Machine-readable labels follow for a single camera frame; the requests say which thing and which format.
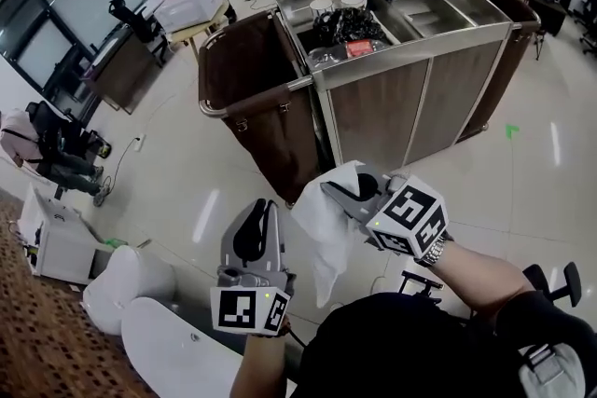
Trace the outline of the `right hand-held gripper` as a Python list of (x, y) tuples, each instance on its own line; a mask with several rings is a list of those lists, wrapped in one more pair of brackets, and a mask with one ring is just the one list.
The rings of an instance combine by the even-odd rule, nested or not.
[[(369, 174), (357, 174), (358, 191), (335, 182), (321, 185), (343, 211), (359, 223), (370, 217), (376, 202), (378, 181)], [(444, 198), (430, 185), (411, 175), (366, 223), (366, 229), (383, 249), (422, 259), (449, 224)]]

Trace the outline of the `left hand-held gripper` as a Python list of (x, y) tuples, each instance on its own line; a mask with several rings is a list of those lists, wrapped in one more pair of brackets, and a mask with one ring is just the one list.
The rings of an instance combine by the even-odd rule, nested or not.
[[(257, 199), (232, 221), (221, 241), (217, 286), (210, 290), (212, 325), (236, 335), (279, 336), (296, 275), (283, 270), (284, 234), (279, 207)], [(262, 270), (246, 267), (256, 262)]]

